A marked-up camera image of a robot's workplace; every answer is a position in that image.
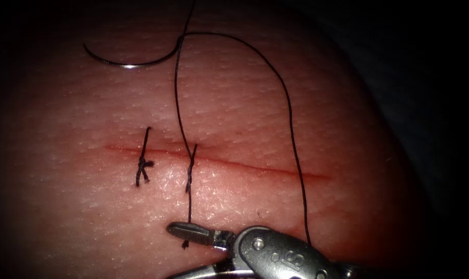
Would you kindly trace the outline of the right arm needle driver jaw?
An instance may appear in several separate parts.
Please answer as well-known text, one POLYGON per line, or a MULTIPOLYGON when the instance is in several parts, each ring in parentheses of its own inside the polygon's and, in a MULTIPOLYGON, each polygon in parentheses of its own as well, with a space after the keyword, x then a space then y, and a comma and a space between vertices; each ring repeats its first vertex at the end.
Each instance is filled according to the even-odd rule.
POLYGON ((233 260, 222 260, 207 266, 189 269, 167 277, 170 278, 256 278, 255 273, 245 264, 236 264, 233 260))
POLYGON ((235 233, 227 230, 215 230, 202 227, 194 223, 171 222, 166 226, 166 231, 184 240, 182 248, 189 247, 190 242, 212 246, 216 249, 226 251, 235 239, 235 233))

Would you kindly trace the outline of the right arm needle driver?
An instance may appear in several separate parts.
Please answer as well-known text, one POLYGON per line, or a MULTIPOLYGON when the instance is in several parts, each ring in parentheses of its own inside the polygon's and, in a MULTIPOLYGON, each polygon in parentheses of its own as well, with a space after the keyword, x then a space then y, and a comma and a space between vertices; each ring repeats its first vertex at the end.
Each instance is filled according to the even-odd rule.
POLYGON ((257 278, 373 278, 365 268, 332 262, 307 242, 265 226, 241 231, 231 246, 232 258, 257 278))

